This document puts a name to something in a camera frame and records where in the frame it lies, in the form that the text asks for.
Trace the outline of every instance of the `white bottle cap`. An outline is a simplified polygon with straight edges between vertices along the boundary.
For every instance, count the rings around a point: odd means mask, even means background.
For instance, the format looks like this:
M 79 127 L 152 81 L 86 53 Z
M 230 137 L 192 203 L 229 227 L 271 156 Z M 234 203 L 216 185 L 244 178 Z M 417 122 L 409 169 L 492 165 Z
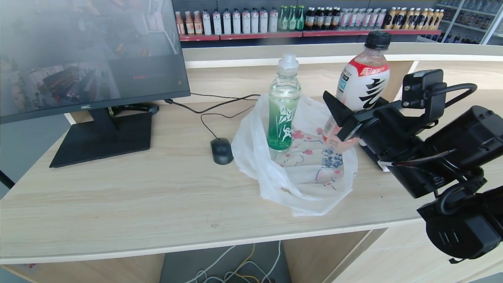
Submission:
M 283 58 L 278 62 L 278 72 L 284 75 L 296 75 L 299 70 L 299 61 L 293 53 L 284 53 Z

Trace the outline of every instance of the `floor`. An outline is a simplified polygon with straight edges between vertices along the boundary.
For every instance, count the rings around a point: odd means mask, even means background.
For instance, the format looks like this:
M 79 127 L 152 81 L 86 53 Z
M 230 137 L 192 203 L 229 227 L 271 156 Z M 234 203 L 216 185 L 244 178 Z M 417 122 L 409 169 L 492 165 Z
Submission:
M 63 115 L 1 125 L 0 145 L 2 155 L 0 156 L 0 169 L 14 181 L 19 180 L 68 128 L 69 123 Z M 7 188 L 0 184 L 0 198 L 7 192 Z M 224 247 L 167 254 L 164 259 L 163 273 L 166 274 L 168 272 L 170 274 L 171 279 L 173 279 L 170 282 L 186 282 L 194 278 L 198 270 L 204 269 L 214 262 L 226 249 Z M 208 273 L 220 277 L 224 276 L 226 271 L 234 270 L 251 253 L 251 250 L 252 245 L 236 247 L 226 254 Z M 251 259 L 265 272 L 269 272 L 277 255 L 278 242 L 262 243 L 256 246 Z M 251 265 L 243 267 L 242 274 L 261 277 L 261 273 Z M 288 266 L 284 255 L 281 256 L 271 278 L 274 278 L 277 283 L 290 282 Z M 0 282 L 28 283 L 26 280 L 1 268 Z M 229 281 L 229 283 L 234 282 L 243 281 L 238 278 Z M 478 280 L 476 283 L 497 282 L 503 282 L 503 273 L 486 277 Z

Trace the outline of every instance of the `black bottle cap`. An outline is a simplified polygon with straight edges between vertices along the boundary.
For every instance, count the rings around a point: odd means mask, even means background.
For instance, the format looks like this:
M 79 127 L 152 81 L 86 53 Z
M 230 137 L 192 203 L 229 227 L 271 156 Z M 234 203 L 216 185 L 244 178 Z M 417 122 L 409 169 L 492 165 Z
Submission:
M 387 50 L 391 43 L 391 34 L 385 31 L 371 31 L 365 40 L 365 47 L 375 50 Z

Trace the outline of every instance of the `computer mouse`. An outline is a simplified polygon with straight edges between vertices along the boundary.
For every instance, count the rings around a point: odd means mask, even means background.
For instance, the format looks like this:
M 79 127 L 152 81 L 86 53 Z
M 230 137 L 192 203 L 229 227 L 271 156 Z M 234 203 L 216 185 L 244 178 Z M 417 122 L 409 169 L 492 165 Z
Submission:
M 210 142 L 211 153 L 213 154 L 213 161 L 216 164 L 226 165 L 234 160 L 232 156 L 232 150 L 230 148 L 230 142 L 224 137 L 218 137 Z

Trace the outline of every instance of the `counter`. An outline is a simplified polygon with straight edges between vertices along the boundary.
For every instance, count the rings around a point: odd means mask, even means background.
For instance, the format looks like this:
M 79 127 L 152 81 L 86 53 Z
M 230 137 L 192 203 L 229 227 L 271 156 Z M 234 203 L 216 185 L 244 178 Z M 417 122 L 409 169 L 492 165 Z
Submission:
M 334 91 L 340 70 L 361 50 L 360 43 L 198 48 L 184 50 L 184 57 L 191 91 L 240 97 L 267 91 L 281 54 L 293 51 L 304 93 L 320 99 L 323 90 Z M 443 67 L 449 85 L 479 84 L 475 95 L 446 111 L 437 128 L 473 104 L 503 113 L 503 85 L 494 79 L 502 73 L 495 62 L 503 61 L 503 47 L 393 43 L 387 54 L 388 100 L 399 97 L 401 78 L 414 69 Z M 176 101 L 203 109 L 214 99 Z M 228 104 L 218 112 L 235 114 L 252 103 Z M 68 117 L 86 120 L 82 113 Z M 218 136 L 232 138 L 240 117 L 212 117 L 207 123 Z M 139 257 L 358 231 L 374 231 L 375 237 L 390 227 L 422 225 L 415 210 L 433 199 L 413 199 L 358 150 L 353 192 L 322 217 L 295 218 L 288 208 L 262 199 L 257 181 L 235 163 L 216 165 L 211 140 L 199 115 L 167 104 L 153 117 L 146 152 L 49 169 L 61 138 L 0 201 L 0 264 Z M 498 159 L 484 166 L 485 189 L 503 183 L 502 164 Z

